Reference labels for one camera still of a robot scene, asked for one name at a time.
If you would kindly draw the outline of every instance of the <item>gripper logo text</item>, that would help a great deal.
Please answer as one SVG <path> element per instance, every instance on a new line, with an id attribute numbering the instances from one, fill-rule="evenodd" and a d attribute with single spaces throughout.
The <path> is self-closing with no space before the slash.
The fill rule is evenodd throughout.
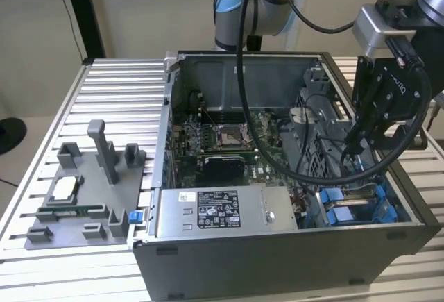
<path id="1" fill-rule="evenodd" d="M 397 85 L 398 88 L 400 89 L 400 91 L 401 91 L 401 95 L 405 94 L 405 92 L 406 92 L 407 89 L 406 89 L 404 83 L 402 83 L 401 81 L 399 81 L 399 80 L 398 80 L 396 77 L 394 77 L 393 75 L 392 75 L 392 79 L 393 79 L 393 81 L 395 81 L 396 85 Z"/>

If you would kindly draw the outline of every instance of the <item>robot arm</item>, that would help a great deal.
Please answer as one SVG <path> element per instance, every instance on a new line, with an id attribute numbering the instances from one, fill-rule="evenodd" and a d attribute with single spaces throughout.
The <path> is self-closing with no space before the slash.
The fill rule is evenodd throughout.
<path id="1" fill-rule="evenodd" d="M 361 8 L 353 33 L 366 57 L 357 66 L 352 95 L 356 123 L 346 139 L 347 154 L 361 153 L 367 145 L 381 150 L 399 145 L 408 126 L 398 126 L 393 137 L 384 133 L 420 110 L 426 80 L 418 78 L 417 69 L 424 69 L 431 97 L 444 89 L 443 25 L 444 0 L 378 0 Z"/>
<path id="2" fill-rule="evenodd" d="M 245 28 L 249 28 L 247 22 L 248 6 L 250 5 L 250 0 L 241 0 L 240 10 L 239 10 L 239 25 L 237 27 L 237 40 L 236 40 L 236 65 L 237 69 L 243 69 L 243 46 L 244 46 L 244 35 Z M 376 42 L 383 47 L 388 47 L 390 51 L 396 58 L 389 58 L 384 65 L 385 60 L 379 60 L 382 62 L 380 67 L 382 71 L 387 71 L 388 79 L 397 85 L 399 94 L 393 94 L 385 96 L 385 104 L 382 104 L 382 98 L 384 96 L 381 93 L 386 91 L 386 84 L 391 83 L 382 77 L 380 80 L 383 82 L 382 85 L 374 87 L 372 83 L 367 83 L 367 87 L 371 92 L 361 92 L 359 89 L 355 90 L 355 106 L 357 107 L 357 119 L 355 119 L 355 127 L 349 132 L 347 138 L 345 139 L 347 148 L 345 149 L 341 159 L 343 160 L 346 155 L 353 153 L 359 153 L 363 146 L 367 146 L 368 143 L 372 144 L 373 148 L 377 146 L 376 137 L 372 138 L 372 134 L 375 132 L 383 136 L 385 130 L 388 128 L 389 119 L 391 118 L 391 113 L 397 111 L 399 113 L 397 119 L 406 120 L 413 114 L 413 119 L 410 120 L 410 125 L 408 128 L 400 129 L 404 136 L 397 142 L 393 141 L 388 146 L 394 146 L 391 152 L 388 153 L 381 161 L 377 162 L 374 166 L 369 167 L 367 170 L 354 174 L 351 176 L 343 176 L 339 178 L 313 178 L 310 176 L 302 175 L 297 172 L 291 171 L 286 167 L 282 166 L 279 162 L 274 160 L 270 154 L 267 152 L 266 148 L 262 146 L 260 139 L 255 131 L 253 121 L 250 115 L 248 101 L 245 91 L 244 75 L 243 72 L 237 72 L 237 82 L 239 87 L 239 94 L 241 98 L 242 108 L 245 114 L 248 128 L 250 129 L 252 138 L 255 141 L 256 147 L 262 156 L 281 174 L 294 178 L 300 182 L 311 183 L 315 185 L 343 185 L 353 183 L 355 181 L 360 181 L 364 178 L 369 178 L 375 174 L 380 173 L 386 169 L 392 162 L 394 162 L 404 150 L 406 150 L 411 143 L 414 141 L 416 134 L 422 127 L 422 123 L 427 115 L 428 105 L 432 99 L 432 92 L 436 90 L 443 89 L 443 82 L 440 80 L 439 73 L 435 74 L 433 69 L 438 69 L 440 64 L 444 63 L 443 54 L 444 49 L 442 48 L 442 39 L 444 39 L 443 27 L 441 23 L 438 23 L 444 14 L 443 0 L 422 0 L 419 2 L 413 2 L 408 4 L 410 7 L 403 7 L 400 4 L 394 3 L 393 7 L 390 7 L 390 1 L 388 3 L 382 2 L 382 7 L 379 9 L 378 3 L 375 6 L 377 14 L 379 16 L 369 17 L 365 26 L 360 26 L 359 18 L 355 23 L 356 30 L 360 29 L 364 33 L 364 37 L 376 37 L 374 41 L 370 42 L 370 47 Z M 393 23 L 390 22 L 391 14 L 393 13 Z M 381 31 L 379 28 L 375 28 L 375 19 L 381 24 L 385 24 L 387 27 L 391 28 L 391 32 L 396 33 L 397 30 L 411 30 L 414 29 L 412 26 L 418 26 L 419 30 L 415 33 L 411 43 L 404 33 L 389 34 L 386 31 Z M 406 22 L 405 27 L 401 27 L 401 24 Z M 434 60 L 434 53 L 430 52 L 430 48 L 427 45 L 437 47 L 438 55 Z M 371 74 L 374 74 L 375 70 L 378 70 L 374 65 L 368 64 L 368 68 Z M 401 69 L 406 73 L 400 73 L 399 75 L 396 70 Z M 414 85 L 419 84 L 419 90 L 414 90 Z M 355 79 L 355 85 L 357 87 L 365 87 L 365 81 L 363 82 L 362 76 L 357 74 Z M 403 103 L 402 97 L 407 93 L 407 86 L 409 92 L 413 93 L 413 98 L 410 100 L 418 99 L 416 105 L 410 106 Z"/>
<path id="3" fill-rule="evenodd" d="M 241 0 L 216 0 L 215 42 L 220 50 L 236 49 L 240 5 Z M 289 0 L 248 0 L 244 44 L 247 35 L 277 35 L 291 14 Z"/>

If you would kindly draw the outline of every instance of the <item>small white component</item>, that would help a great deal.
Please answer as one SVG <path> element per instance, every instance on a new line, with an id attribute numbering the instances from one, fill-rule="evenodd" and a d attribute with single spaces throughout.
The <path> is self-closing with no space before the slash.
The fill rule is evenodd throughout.
<path id="1" fill-rule="evenodd" d="M 77 179 L 74 176 L 62 177 L 55 184 L 54 200 L 66 200 L 77 188 Z"/>
<path id="2" fill-rule="evenodd" d="M 179 202 L 181 203 L 195 203 L 196 193 L 195 192 L 179 192 Z"/>

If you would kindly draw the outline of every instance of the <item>black pole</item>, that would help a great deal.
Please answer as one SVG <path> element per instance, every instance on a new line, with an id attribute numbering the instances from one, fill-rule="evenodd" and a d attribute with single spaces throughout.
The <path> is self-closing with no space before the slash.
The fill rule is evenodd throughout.
<path id="1" fill-rule="evenodd" d="M 105 58 L 102 37 L 92 0 L 71 0 L 88 58 Z"/>

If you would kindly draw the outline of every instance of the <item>screw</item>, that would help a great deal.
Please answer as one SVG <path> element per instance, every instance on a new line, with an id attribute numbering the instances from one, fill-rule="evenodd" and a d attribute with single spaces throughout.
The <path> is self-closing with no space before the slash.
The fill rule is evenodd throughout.
<path id="1" fill-rule="evenodd" d="M 401 57 L 397 57 L 397 58 L 396 58 L 396 62 L 398 63 L 398 65 L 399 65 L 401 68 L 404 68 L 404 67 L 405 67 L 405 62 L 403 61 L 403 59 L 402 59 Z"/>

